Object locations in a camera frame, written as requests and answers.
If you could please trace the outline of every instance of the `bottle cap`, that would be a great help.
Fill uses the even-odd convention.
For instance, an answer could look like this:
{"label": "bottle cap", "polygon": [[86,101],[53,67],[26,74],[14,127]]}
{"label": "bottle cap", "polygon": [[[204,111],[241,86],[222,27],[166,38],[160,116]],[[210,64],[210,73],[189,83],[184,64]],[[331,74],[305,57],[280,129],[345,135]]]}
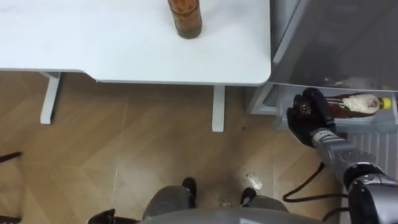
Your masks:
{"label": "bottle cap", "polygon": [[390,98],[387,97],[383,97],[381,98],[382,102],[383,102],[383,109],[389,109],[391,107],[391,100]]}

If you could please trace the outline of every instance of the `black cable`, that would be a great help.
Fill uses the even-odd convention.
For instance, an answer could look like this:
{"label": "black cable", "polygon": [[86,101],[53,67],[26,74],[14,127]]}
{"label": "black cable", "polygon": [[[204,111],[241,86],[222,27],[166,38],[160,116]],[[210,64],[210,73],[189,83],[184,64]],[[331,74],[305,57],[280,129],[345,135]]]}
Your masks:
{"label": "black cable", "polygon": [[[320,199],[326,199],[326,198],[333,198],[333,197],[340,197],[340,198],[348,198],[348,195],[346,194],[325,194],[325,195],[316,195],[316,196],[309,196],[309,197],[302,197],[302,198],[288,198],[292,196],[293,194],[296,194],[297,192],[301,191],[305,186],[307,186],[322,170],[325,168],[325,164],[321,162],[319,165],[317,171],[315,171],[304,183],[302,183],[300,186],[298,186],[296,189],[290,191],[289,193],[285,194],[282,198],[285,202],[288,203],[297,203],[297,202],[309,202],[312,200],[320,200]],[[330,217],[333,215],[340,213],[340,212],[347,212],[349,211],[349,208],[335,208],[331,211],[329,211],[322,219],[322,221],[328,220]]]}
{"label": "black cable", "polygon": [[338,214],[338,213],[340,213],[340,212],[349,212],[349,208],[348,208],[348,207],[344,207],[344,208],[335,208],[335,209],[333,209],[333,210],[330,210],[330,211],[322,218],[322,221],[323,221],[323,222],[326,222],[326,221],[328,221],[328,219],[329,219],[330,217],[332,217],[333,215],[336,215],[336,214]]}
{"label": "black cable", "polygon": [[346,194],[325,194],[325,195],[316,195],[316,196],[310,196],[310,197],[303,197],[303,198],[288,198],[293,194],[296,194],[297,192],[301,191],[305,186],[307,186],[322,170],[325,168],[324,163],[321,162],[321,164],[318,167],[318,170],[315,171],[304,183],[302,183],[300,186],[298,186],[296,189],[290,191],[289,193],[285,194],[283,196],[283,200],[288,203],[297,203],[297,202],[309,202],[312,200],[320,200],[320,199],[325,199],[325,198],[332,198],[332,197],[343,197],[343,198],[348,198],[348,195]]}

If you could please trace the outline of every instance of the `brown bottle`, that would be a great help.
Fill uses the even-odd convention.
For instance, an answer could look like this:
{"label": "brown bottle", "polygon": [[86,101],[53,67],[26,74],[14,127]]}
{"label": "brown bottle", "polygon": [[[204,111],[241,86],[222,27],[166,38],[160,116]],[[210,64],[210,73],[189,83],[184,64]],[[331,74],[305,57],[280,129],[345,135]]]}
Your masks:
{"label": "brown bottle", "polygon": [[[334,118],[364,118],[391,107],[389,98],[380,98],[369,93],[326,96],[325,98],[329,105],[329,112]],[[311,113],[308,102],[302,103],[300,110],[303,113]]]}
{"label": "brown bottle", "polygon": [[199,36],[202,27],[199,0],[168,0],[178,34],[186,39]]}

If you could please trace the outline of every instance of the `refrigerator door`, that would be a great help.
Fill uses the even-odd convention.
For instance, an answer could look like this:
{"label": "refrigerator door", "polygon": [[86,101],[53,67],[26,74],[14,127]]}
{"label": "refrigerator door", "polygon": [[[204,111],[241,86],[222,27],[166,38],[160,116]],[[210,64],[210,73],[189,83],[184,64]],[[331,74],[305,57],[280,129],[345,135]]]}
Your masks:
{"label": "refrigerator door", "polygon": [[272,83],[355,90],[398,90],[398,1],[292,1],[273,41]]}

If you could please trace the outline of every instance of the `black shoe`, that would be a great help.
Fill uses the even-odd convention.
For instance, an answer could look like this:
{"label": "black shoe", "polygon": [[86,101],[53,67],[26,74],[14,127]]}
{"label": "black shoe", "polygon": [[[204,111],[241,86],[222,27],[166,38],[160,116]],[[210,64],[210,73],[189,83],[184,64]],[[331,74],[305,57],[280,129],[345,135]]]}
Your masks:
{"label": "black shoe", "polygon": [[18,224],[21,222],[21,218],[16,218],[16,217],[6,217],[0,215],[0,223],[4,224]]}
{"label": "black shoe", "polygon": [[197,199],[197,183],[192,177],[187,177],[182,182],[182,186],[189,190],[189,208],[196,208],[195,200]]}
{"label": "black shoe", "polygon": [[123,217],[115,217],[115,209],[110,209],[107,211],[103,211],[93,217],[91,217],[87,224],[136,224],[139,223],[138,220],[134,220],[131,218],[123,218]]}
{"label": "black shoe", "polygon": [[248,203],[251,202],[257,196],[256,190],[251,187],[247,187],[243,190],[242,197],[241,197],[241,205],[244,207],[248,207]]}

